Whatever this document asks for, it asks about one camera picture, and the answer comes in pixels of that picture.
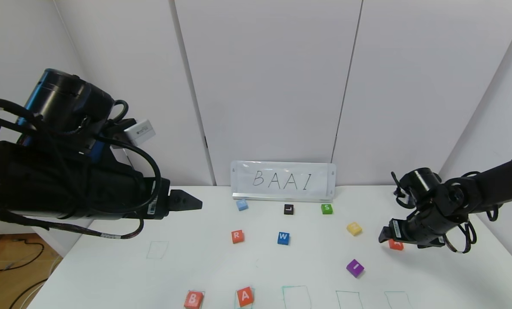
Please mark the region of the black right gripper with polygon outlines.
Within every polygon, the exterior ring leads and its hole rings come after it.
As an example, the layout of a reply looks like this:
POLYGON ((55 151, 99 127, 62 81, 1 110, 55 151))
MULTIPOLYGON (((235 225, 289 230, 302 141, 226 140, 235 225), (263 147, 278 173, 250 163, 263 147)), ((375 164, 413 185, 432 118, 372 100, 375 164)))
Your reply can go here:
POLYGON ((446 219, 438 211, 426 210, 405 220, 392 219, 389 226, 382 227, 378 242, 393 239, 418 248, 440 248, 445 246, 445 233, 446 219))

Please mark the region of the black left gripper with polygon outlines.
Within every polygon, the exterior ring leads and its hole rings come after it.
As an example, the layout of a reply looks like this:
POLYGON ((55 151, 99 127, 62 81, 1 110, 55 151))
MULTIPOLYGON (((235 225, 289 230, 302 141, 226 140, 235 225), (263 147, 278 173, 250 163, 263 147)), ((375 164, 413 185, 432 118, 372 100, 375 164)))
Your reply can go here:
MULTIPOLYGON (((161 220, 168 215, 169 211, 182 212, 202 209, 203 202, 183 190, 170 190, 168 195, 169 185, 170 181, 162 178, 158 196, 138 210, 136 214, 124 214, 122 218, 135 219, 140 215, 147 220, 161 220)), ((154 177, 120 177, 120 200, 124 204, 124 208, 141 205, 148 200, 155 189, 154 177)))

